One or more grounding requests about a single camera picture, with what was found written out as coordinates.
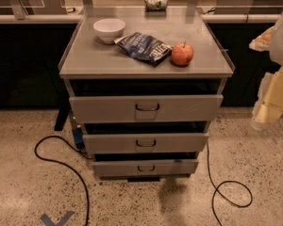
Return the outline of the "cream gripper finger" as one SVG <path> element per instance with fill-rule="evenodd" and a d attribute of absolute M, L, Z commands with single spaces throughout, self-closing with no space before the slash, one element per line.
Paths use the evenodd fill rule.
<path fill-rule="evenodd" d="M 263 52 L 270 50 L 271 36 L 274 32 L 274 27 L 265 30 L 261 35 L 257 36 L 249 43 L 249 48 L 255 51 Z"/>
<path fill-rule="evenodd" d="M 265 73 L 255 102 L 251 125 L 262 131 L 283 115 L 283 67 L 276 73 Z"/>

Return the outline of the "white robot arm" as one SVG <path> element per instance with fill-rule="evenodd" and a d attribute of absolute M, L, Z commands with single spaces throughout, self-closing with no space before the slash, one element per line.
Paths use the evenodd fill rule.
<path fill-rule="evenodd" d="M 268 51 L 270 60 L 280 66 L 276 73 L 265 73 L 259 85 L 251 124 L 262 131 L 283 115 L 283 12 L 272 27 L 251 41 L 249 47 L 255 51 Z"/>

